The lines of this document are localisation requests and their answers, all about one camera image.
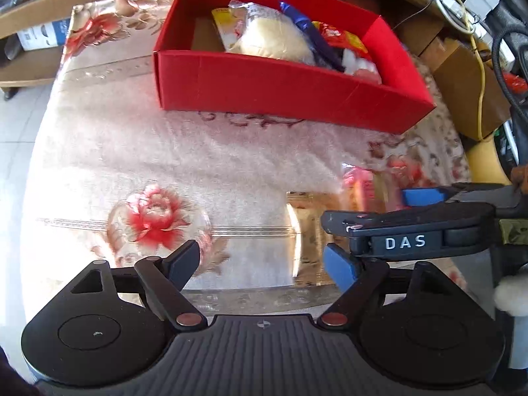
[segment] ribbed black surface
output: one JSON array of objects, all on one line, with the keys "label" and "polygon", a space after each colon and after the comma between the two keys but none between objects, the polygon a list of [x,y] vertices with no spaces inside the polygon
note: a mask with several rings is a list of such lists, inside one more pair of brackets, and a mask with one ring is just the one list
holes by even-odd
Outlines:
[{"label": "ribbed black surface", "polygon": [[102,389],[41,382],[39,389],[48,396],[493,395],[482,384],[439,392],[392,382],[347,336],[319,330],[308,316],[218,316],[204,331],[178,335],[130,381]]}]

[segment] yellow cable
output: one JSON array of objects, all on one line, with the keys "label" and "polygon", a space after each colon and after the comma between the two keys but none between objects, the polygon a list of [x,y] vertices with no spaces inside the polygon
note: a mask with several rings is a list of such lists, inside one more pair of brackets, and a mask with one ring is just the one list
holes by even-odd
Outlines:
[{"label": "yellow cable", "polygon": [[[466,28],[471,30],[471,22],[469,21],[469,17],[467,14],[466,6],[464,6],[464,3],[462,0],[456,0],[457,3],[462,7],[463,13],[464,13],[464,22],[466,23]],[[469,35],[469,40],[471,41],[472,50],[475,54],[475,57],[477,58],[478,65],[480,67],[480,94],[478,97],[478,110],[477,110],[477,138],[479,141],[482,140],[482,101],[484,100],[484,91],[486,88],[486,72],[484,70],[484,63],[482,62],[482,58],[480,57],[479,50],[477,49],[477,43],[475,42],[475,38],[473,34]]]}]

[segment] floral tablecloth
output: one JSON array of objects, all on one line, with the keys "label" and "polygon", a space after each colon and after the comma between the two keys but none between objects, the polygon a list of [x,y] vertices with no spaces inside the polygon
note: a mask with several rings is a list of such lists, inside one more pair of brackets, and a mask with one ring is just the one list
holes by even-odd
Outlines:
[{"label": "floral tablecloth", "polygon": [[185,293],[208,315],[331,303],[333,286],[292,279],[299,234],[287,191],[336,194],[342,164],[404,168],[414,186],[469,180],[449,111],[418,59],[437,107],[403,136],[160,110],[150,53],[171,2],[105,0],[73,10],[27,180],[27,319],[90,261],[124,266],[188,238],[199,240],[202,263]]}]

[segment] tile floor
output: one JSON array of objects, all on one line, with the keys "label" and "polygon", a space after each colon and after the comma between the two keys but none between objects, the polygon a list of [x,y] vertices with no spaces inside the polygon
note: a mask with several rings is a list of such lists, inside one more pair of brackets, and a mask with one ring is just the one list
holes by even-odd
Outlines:
[{"label": "tile floor", "polygon": [[22,88],[10,101],[0,97],[0,345],[26,379],[20,351],[25,325],[20,283],[19,237],[22,203],[31,153],[51,85]]}]

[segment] red box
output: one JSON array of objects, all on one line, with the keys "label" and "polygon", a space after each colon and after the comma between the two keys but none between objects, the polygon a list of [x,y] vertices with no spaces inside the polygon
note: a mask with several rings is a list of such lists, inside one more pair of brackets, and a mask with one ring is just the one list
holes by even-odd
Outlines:
[{"label": "red box", "polygon": [[[297,117],[403,133],[434,108],[390,27],[378,15],[340,0],[282,0],[312,20],[358,35],[383,85],[304,64],[226,52],[194,51],[196,18],[230,0],[174,0],[154,48],[156,86],[165,110]],[[240,0],[279,9],[281,0]]]}]

